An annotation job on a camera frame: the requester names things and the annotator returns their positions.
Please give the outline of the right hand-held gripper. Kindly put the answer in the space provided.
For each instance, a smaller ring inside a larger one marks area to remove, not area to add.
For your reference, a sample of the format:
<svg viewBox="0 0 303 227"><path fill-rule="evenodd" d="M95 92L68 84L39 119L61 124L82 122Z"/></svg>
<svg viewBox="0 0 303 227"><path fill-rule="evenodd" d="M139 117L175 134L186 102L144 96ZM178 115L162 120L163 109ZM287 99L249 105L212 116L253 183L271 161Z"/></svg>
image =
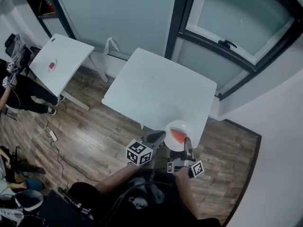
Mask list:
<svg viewBox="0 0 303 227"><path fill-rule="evenodd" d="M170 151L167 162L167 173L173 174L183 167L189 168L189 178L197 178L204 173L202 161L197 161L194 158L192 142L188 137L184 141L184 151Z"/></svg>

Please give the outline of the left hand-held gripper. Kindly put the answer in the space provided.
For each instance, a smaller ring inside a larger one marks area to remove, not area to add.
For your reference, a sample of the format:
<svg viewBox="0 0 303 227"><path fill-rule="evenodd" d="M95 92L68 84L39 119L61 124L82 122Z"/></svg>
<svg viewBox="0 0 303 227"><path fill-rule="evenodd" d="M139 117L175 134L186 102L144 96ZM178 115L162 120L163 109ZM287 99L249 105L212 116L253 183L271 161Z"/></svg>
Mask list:
<svg viewBox="0 0 303 227"><path fill-rule="evenodd" d="M142 166L150 162L163 143L165 135L165 131L150 131L137 140L133 139L126 146L126 159L136 166Z"/></svg>

